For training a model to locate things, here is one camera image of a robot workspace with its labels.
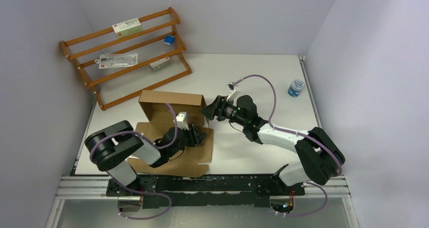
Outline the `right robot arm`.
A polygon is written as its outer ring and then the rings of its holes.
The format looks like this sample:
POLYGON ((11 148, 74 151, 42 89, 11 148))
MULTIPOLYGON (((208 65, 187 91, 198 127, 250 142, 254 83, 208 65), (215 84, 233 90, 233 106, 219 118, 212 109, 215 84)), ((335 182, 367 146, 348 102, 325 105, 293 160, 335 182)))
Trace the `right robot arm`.
POLYGON ((271 126, 268 120, 258 115, 253 99, 240 96, 233 102, 226 96, 200 109, 209 120, 229 120, 242 126, 245 137, 258 144, 277 146, 297 154, 299 161, 285 164, 274 175, 273 189, 284 195, 298 183, 311 181, 325 185, 332 177, 341 173, 346 159, 328 134, 320 127, 298 131, 271 126))

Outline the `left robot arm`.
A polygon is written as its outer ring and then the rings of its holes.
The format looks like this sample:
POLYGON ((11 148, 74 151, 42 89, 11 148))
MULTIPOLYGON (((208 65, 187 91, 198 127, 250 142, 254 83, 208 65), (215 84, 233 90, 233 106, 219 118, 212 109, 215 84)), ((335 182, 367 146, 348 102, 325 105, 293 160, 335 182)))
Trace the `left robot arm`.
POLYGON ((111 177, 110 193, 146 191, 139 173, 200 177, 207 172, 202 161, 211 158, 208 129, 183 120, 161 129, 164 134, 150 140, 124 120, 85 139, 90 161, 111 177))

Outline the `brown cardboard box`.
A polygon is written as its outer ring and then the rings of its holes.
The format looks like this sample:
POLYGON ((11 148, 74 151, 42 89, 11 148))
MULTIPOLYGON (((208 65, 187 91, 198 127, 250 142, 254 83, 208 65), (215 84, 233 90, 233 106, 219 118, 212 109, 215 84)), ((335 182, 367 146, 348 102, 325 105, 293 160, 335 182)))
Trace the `brown cardboard box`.
POLYGON ((142 91, 139 104, 147 117, 136 131, 156 147, 161 157, 146 163, 128 158, 138 173, 200 177, 209 171, 214 130, 205 127, 208 119, 200 112, 206 100, 201 94, 142 91))

